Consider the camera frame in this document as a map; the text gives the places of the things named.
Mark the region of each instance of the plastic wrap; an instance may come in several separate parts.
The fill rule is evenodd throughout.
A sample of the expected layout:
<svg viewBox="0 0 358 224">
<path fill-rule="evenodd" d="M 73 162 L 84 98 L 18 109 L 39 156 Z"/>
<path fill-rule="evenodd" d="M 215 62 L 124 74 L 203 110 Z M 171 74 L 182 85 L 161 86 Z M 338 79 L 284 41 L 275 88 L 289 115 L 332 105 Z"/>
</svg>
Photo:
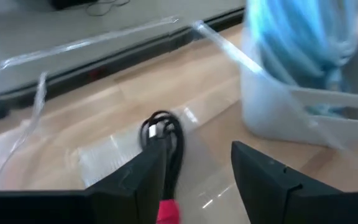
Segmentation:
<svg viewBox="0 0 358 224">
<path fill-rule="evenodd" d="M 146 27 L 173 22 L 177 19 L 170 17 Z M 198 40 L 197 35 L 194 42 L 169 54 L 46 101 L 43 109 L 41 97 L 33 113 L 29 109 L 11 111 L 0 120 L 0 170 L 4 166 L 0 189 L 90 186 L 140 152 L 137 133 L 142 120 L 154 111 L 171 109 L 186 130 L 186 154 L 177 189 L 183 223 L 247 222 L 231 169 L 234 140 L 334 187 L 358 190 L 358 185 L 349 185 L 355 182 L 350 175 L 357 177 L 349 171 L 358 169 L 358 151 L 350 150 L 335 133 L 308 116 L 297 98 L 281 83 L 268 79 L 263 67 L 239 50 L 241 39 L 251 41 L 241 25 L 220 34 L 203 22 L 190 26 L 206 38 Z M 75 43 L 82 47 L 92 41 Z M 0 68 L 27 60 L 18 57 L 16 62 L 11 61 L 0 64 Z M 286 99 L 285 106 L 297 112 L 294 120 L 318 133 L 340 153 L 324 146 L 274 141 L 251 133 L 242 120 L 241 88 L 254 86 L 240 81 L 243 70 L 266 78 L 268 85 L 264 88 L 273 88 Z M 43 82 L 39 83 L 37 96 L 42 96 Z M 339 158 L 343 155 L 350 165 Z"/>
<path fill-rule="evenodd" d="M 154 27 L 164 26 L 167 24 L 173 24 L 177 20 L 178 20 L 178 18 L 176 18 L 176 17 L 167 17 L 167 18 L 161 19 L 159 21 L 149 22 L 142 26 L 135 27 L 132 29 L 108 32 L 105 34 L 98 35 L 96 37 L 90 37 L 87 39 L 70 42 L 68 44 L 59 45 L 59 46 L 53 47 L 51 49 L 40 50 L 40 51 L 36 51 L 36 52 L 31 52 L 28 54 L 18 55 L 16 57 L 1 61 L 0 62 L 0 73 L 2 73 L 2 71 L 6 70 L 9 67 L 14 67 L 14 66 L 22 65 L 22 64 L 25 64 L 28 62 L 37 61 L 37 60 L 39 60 L 41 58 L 45 58 L 45 57 L 56 56 L 58 54 L 69 52 L 69 51 L 72 51 L 75 49 L 80 49 L 80 48 L 83 48 L 83 47 L 86 47 L 89 45 L 93 45 L 93 44 L 97 44 L 100 42 L 104 42 L 107 40 L 115 39 L 117 37 L 127 36 L 129 34 L 133 34 L 133 33 L 139 32 L 141 30 L 151 29 Z M 12 148 L 9 150 L 9 152 L 7 154 L 6 159 L 2 163 L 2 166 L 0 168 L 0 178 L 3 175 L 5 166 L 9 162 L 11 157 L 16 153 L 18 148 L 20 148 L 23 145 L 23 143 L 25 143 L 26 139 L 35 131 L 35 129 L 38 125 L 40 115 L 41 115 L 42 109 L 44 107 L 45 95 L 47 92 L 47 88 L 45 86 L 47 73 L 48 72 L 42 72 L 40 75 L 39 84 L 37 86 L 37 90 L 36 90 L 36 94 L 35 94 L 35 98 L 34 98 L 33 112 L 32 112 L 32 116 L 30 118 L 29 124 L 27 125 L 27 127 L 24 128 L 24 130 L 23 130 L 22 134 L 19 136 L 18 140 L 16 140 L 14 142 Z"/>
</svg>

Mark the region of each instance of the blue fabric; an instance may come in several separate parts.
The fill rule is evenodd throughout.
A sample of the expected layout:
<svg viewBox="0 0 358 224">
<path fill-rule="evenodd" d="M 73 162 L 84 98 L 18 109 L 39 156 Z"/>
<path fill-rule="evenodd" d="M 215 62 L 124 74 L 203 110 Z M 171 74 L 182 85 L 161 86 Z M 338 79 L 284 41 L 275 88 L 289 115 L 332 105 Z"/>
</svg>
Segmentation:
<svg viewBox="0 0 358 224">
<path fill-rule="evenodd" d="M 358 1 L 249 0 L 248 10 L 251 33 L 272 76 L 289 85 L 349 91 L 341 67 L 358 47 Z"/>
</svg>

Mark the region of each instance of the white container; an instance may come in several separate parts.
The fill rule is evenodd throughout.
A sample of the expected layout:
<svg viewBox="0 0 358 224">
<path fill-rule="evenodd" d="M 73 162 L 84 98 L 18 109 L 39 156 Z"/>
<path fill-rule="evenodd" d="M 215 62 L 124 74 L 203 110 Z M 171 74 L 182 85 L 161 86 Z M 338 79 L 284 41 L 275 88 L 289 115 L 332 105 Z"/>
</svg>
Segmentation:
<svg viewBox="0 0 358 224">
<path fill-rule="evenodd" d="M 244 53 L 261 65 L 257 44 L 249 38 L 244 29 Z M 334 118 L 313 116 L 310 121 L 317 121 L 341 144 L 347 146 L 358 142 L 358 53 L 343 68 L 343 74 L 351 83 L 352 93 L 340 93 L 327 90 L 300 88 L 283 84 L 273 77 L 255 74 L 249 68 L 242 69 L 242 110 L 246 126 L 256 135 L 270 139 L 306 142 L 332 146 L 326 142 L 321 133 L 309 127 L 302 119 L 305 110 L 298 110 L 292 105 L 314 106 L 328 104 L 352 108 L 356 111 L 352 118 Z"/>
</svg>

